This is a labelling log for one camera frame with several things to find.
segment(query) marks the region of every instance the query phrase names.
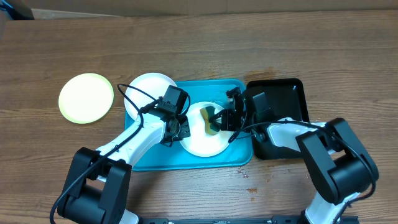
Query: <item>green sponge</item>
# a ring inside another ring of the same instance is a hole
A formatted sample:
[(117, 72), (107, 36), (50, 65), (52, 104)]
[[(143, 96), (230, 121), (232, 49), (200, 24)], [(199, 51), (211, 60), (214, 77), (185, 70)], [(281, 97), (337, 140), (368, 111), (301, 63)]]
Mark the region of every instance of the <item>green sponge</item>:
[(220, 131), (220, 127), (209, 122), (209, 118), (215, 114), (214, 110), (215, 108), (213, 106), (200, 109), (200, 114), (205, 120), (205, 132), (210, 135), (216, 135)]

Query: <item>tray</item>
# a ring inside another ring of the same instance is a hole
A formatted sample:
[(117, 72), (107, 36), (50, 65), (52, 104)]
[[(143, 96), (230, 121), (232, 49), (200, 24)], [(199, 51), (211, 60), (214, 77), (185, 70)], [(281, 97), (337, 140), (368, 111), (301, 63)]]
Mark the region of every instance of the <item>tray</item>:
[[(227, 103), (225, 94), (227, 90), (236, 86), (241, 91), (246, 89), (241, 81), (235, 79), (194, 80), (175, 83), (191, 96), (191, 104), (211, 101), (223, 108), (233, 107), (233, 105)], [(126, 112), (125, 129), (130, 127), (133, 122), (134, 120)], [(156, 144), (144, 154), (132, 169), (134, 171), (149, 171), (242, 166), (248, 163), (252, 156), (251, 138), (235, 140), (222, 153), (211, 157), (194, 156), (187, 152), (179, 142), (175, 142), (172, 147)]]

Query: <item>black container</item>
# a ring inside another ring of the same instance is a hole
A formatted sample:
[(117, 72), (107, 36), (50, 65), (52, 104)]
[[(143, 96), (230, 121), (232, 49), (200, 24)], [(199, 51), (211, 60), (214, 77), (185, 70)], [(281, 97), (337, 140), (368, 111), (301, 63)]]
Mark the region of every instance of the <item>black container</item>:
[[(309, 122), (307, 103), (305, 101), (303, 83), (298, 78), (279, 80), (258, 80), (248, 83), (246, 88), (264, 87), (269, 106), (277, 117), (290, 117), (297, 121)], [(301, 158), (299, 152), (287, 147), (277, 147), (271, 144), (264, 128), (265, 138), (259, 142), (252, 138), (254, 155), (259, 159), (295, 159)]]

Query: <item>wooden table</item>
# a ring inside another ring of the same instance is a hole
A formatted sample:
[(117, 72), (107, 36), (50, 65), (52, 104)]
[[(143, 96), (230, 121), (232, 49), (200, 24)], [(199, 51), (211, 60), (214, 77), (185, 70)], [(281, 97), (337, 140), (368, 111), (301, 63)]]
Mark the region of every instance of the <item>wooden table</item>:
[[(0, 44), (1, 223), (47, 223), (74, 153), (123, 130), (117, 90), (96, 123), (73, 124), (59, 112), (62, 86), (86, 72), (114, 86), (146, 72), (245, 83), (297, 77), (311, 119), (347, 119), (378, 165), (375, 195), (345, 215), (398, 222), (398, 11), (8, 22)], [(134, 172), (127, 208), (173, 219), (269, 217), (299, 214), (315, 193), (300, 159), (253, 157), (243, 167), (249, 178), (237, 169)]]

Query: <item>blue object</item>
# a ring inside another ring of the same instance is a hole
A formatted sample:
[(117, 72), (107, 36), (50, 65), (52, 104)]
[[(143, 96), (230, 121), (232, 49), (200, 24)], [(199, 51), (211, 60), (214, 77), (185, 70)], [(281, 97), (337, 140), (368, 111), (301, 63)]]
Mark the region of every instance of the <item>blue object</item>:
[[(179, 88), (191, 96), (191, 104), (201, 101), (210, 101), (223, 108), (232, 108), (227, 102), (226, 91), (238, 86), (241, 91), (246, 87), (236, 79), (224, 80), (195, 80), (175, 82)], [(130, 127), (134, 120), (126, 112), (125, 129)], [(172, 147), (156, 144), (132, 168), (134, 171), (148, 170), (177, 170), (210, 167), (242, 166), (253, 156), (251, 138), (233, 141), (222, 153), (211, 157), (198, 157), (187, 152), (179, 142)]]

